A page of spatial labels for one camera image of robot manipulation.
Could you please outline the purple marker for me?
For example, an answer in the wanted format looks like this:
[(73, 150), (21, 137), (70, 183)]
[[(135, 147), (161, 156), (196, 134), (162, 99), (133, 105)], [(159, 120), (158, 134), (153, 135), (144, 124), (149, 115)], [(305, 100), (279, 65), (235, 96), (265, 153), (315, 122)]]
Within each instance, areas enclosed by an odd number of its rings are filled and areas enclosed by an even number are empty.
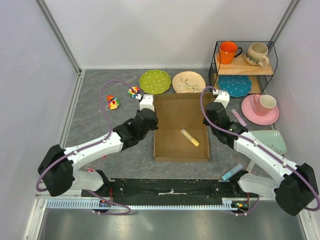
[(246, 122), (243, 120), (243, 118), (240, 116), (240, 114), (235, 110), (232, 109), (231, 113), (235, 116), (235, 118), (237, 119), (237, 121), (244, 127), (247, 126)]

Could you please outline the cream plate with branch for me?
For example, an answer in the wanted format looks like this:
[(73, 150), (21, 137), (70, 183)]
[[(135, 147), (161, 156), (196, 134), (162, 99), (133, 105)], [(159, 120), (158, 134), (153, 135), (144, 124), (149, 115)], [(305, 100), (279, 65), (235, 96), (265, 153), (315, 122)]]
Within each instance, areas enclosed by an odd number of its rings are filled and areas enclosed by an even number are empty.
[(180, 93), (201, 93), (206, 87), (204, 78), (194, 71), (183, 71), (172, 79), (172, 87)]

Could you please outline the pink black marker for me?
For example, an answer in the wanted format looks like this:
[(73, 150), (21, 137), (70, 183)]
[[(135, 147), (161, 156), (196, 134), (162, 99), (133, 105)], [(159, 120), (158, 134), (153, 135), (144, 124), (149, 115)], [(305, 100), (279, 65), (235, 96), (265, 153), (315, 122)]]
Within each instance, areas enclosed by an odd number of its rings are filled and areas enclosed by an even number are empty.
[(95, 172), (96, 170), (93, 168), (88, 168), (86, 171), (92, 173), (92, 172)]

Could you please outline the pink saucer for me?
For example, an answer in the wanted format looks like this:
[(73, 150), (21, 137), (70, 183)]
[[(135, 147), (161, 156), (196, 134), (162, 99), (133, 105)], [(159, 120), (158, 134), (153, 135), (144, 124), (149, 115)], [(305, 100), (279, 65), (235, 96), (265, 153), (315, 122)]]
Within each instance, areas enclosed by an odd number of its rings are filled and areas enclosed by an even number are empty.
[(255, 123), (257, 125), (266, 126), (266, 125), (270, 125), (270, 124), (275, 123), (278, 120), (279, 115), (280, 115), (279, 108), (278, 108), (277, 104), (276, 104), (275, 108), (271, 112), (266, 114), (265, 116), (256, 115), (253, 110), (254, 95), (255, 94), (245, 97), (241, 103), (241, 110), (242, 110), (244, 116), (249, 121), (251, 121), (252, 123)]

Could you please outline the blue marker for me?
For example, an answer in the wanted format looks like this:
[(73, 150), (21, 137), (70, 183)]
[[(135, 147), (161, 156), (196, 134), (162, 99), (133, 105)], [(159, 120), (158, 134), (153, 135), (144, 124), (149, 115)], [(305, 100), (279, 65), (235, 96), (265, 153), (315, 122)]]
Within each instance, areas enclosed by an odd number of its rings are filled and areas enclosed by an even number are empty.
[(223, 176), (222, 176), (222, 180), (223, 181), (227, 181), (229, 180), (232, 176), (234, 176), (236, 173), (238, 173), (240, 170), (243, 169), (243, 165), (241, 163), (239, 163), (238, 165), (236, 165), (235, 167), (233, 167), (231, 170), (229, 170), (228, 172), (226, 172)]

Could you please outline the pink cup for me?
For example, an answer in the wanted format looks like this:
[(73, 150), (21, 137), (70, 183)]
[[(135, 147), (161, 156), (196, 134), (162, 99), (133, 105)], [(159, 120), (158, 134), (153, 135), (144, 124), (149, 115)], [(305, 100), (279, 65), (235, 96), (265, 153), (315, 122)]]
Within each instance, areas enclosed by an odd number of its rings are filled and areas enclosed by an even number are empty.
[(271, 95), (258, 95), (253, 96), (253, 111), (258, 116), (265, 116), (271, 112), (277, 105), (276, 99)]

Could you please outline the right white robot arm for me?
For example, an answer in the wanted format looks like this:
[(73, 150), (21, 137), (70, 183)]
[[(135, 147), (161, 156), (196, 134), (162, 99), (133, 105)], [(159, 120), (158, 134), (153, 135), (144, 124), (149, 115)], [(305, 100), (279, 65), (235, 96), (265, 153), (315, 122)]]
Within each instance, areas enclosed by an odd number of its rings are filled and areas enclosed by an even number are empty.
[(262, 144), (246, 127), (230, 121), (220, 102), (202, 106), (201, 111), (203, 124), (211, 128), (222, 144), (250, 158), (270, 175), (270, 178), (260, 177), (242, 170), (229, 184), (233, 196), (253, 193), (266, 197), (291, 216), (302, 210), (319, 211), (319, 206), (309, 207), (312, 201), (320, 200), (315, 172), (310, 165), (298, 165)]

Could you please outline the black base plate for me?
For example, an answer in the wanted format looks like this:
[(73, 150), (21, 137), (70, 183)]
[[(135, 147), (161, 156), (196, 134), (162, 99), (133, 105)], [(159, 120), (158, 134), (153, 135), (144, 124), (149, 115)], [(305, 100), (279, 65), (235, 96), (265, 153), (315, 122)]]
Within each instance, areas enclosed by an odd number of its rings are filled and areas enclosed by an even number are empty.
[(122, 205), (195, 206), (219, 205), (223, 198), (256, 198), (229, 181), (217, 179), (116, 178), (96, 191)]

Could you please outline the green polka dot plate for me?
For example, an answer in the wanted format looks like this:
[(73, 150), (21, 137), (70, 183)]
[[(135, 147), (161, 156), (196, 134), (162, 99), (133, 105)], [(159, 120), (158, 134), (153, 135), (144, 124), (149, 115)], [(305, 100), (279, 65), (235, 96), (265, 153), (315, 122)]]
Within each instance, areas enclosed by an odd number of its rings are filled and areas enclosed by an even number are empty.
[(144, 93), (160, 95), (166, 92), (172, 84), (171, 77), (159, 69), (148, 70), (139, 79), (139, 86)]

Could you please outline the small orange flower toy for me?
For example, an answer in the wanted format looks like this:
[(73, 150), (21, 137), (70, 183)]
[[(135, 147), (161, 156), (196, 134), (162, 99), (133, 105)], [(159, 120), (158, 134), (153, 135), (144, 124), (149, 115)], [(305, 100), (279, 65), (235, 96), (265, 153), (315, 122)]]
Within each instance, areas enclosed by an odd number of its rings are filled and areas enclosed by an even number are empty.
[(108, 102), (111, 102), (114, 98), (115, 98), (115, 97), (114, 97), (113, 95), (107, 95), (107, 96), (106, 96), (106, 100), (107, 100)]

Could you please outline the blue polka dot plate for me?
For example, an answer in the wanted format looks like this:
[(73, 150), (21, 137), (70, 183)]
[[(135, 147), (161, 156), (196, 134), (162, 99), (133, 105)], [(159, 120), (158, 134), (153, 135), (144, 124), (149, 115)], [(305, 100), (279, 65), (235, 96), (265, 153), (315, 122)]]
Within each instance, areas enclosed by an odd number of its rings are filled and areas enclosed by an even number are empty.
[(222, 75), (217, 84), (222, 91), (227, 91), (234, 98), (246, 96), (252, 90), (251, 80), (244, 75)]

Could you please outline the yellow marker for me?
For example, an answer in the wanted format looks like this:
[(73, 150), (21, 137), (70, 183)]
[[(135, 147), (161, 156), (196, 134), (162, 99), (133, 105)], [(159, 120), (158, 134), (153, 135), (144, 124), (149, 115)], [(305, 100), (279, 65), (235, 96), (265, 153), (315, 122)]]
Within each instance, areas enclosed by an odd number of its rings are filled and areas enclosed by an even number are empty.
[(194, 146), (198, 147), (200, 143), (185, 129), (180, 131)]

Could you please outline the beige ceramic mug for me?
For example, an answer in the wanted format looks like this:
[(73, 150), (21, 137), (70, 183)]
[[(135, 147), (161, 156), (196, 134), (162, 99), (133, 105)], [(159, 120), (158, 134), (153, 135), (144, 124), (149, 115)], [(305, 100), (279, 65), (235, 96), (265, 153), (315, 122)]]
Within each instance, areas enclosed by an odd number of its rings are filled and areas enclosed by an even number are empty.
[(246, 61), (252, 66), (267, 67), (270, 63), (268, 58), (269, 49), (260, 42), (253, 43), (246, 52)]

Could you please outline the mint green square plate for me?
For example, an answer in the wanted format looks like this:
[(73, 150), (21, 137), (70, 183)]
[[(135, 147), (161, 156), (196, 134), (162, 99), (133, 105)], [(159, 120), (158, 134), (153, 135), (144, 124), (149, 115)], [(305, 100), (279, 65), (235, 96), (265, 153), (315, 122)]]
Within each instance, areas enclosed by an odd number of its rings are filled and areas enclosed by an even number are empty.
[(252, 135), (262, 144), (273, 150), (279, 155), (284, 155), (287, 152), (287, 146), (277, 130), (254, 130)]

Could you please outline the rainbow flower plush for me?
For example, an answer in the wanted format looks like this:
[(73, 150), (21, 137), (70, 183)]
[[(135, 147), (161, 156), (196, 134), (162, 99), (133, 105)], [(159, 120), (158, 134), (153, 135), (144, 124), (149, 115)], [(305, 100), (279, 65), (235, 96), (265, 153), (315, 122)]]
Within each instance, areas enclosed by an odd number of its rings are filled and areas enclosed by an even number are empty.
[(129, 90), (127, 91), (129, 96), (132, 98), (137, 98), (138, 95), (140, 94), (140, 92), (141, 92), (141, 90), (137, 86), (133, 86), (133, 87), (129, 88)]

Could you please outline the brown cardboard box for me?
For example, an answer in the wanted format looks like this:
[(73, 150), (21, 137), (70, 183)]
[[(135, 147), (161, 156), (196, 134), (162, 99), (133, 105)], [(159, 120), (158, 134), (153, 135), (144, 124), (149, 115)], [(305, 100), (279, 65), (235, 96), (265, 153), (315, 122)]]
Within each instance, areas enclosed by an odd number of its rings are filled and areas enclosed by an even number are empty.
[[(156, 162), (207, 162), (210, 144), (200, 106), (201, 94), (172, 93), (154, 97), (158, 129), (154, 132), (153, 157)], [(193, 145), (182, 133), (188, 131), (198, 142)]]

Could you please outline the orange mug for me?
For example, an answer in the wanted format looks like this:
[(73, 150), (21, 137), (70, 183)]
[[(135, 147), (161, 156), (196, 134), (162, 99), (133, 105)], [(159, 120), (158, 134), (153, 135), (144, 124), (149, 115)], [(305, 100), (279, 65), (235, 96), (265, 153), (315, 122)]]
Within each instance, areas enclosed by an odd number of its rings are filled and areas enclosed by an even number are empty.
[(224, 65), (231, 64), (233, 59), (241, 55), (242, 52), (243, 49), (235, 42), (224, 41), (219, 46), (218, 61)]

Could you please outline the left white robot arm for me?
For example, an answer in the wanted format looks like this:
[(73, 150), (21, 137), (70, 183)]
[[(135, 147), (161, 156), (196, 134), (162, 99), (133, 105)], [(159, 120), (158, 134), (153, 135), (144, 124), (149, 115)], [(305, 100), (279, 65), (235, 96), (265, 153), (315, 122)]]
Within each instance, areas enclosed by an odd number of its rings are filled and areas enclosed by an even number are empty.
[(134, 118), (116, 126), (112, 132), (81, 145), (63, 149), (56, 144), (49, 148), (37, 171), (51, 197), (68, 190), (91, 190), (99, 197), (110, 191), (107, 178), (101, 171), (80, 169), (98, 158), (124, 151), (142, 141), (149, 131), (158, 128), (156, 111), (138, 110)]

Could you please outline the flower plush keychain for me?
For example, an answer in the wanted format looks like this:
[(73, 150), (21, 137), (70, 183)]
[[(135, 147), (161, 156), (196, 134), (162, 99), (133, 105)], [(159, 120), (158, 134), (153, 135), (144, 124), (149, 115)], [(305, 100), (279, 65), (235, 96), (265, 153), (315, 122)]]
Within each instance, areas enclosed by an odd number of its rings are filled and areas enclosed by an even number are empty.
[(105, 106), (105, 109), (106, 109), (107, 111), (116, 110), (120, 105), (121, 105), (120, 100), (117, 99), (117, 98), (113, 98), (113, 99), (111, 99), (111, 100), (108, 100), (108, 103), (107, 103), (107, 105)]

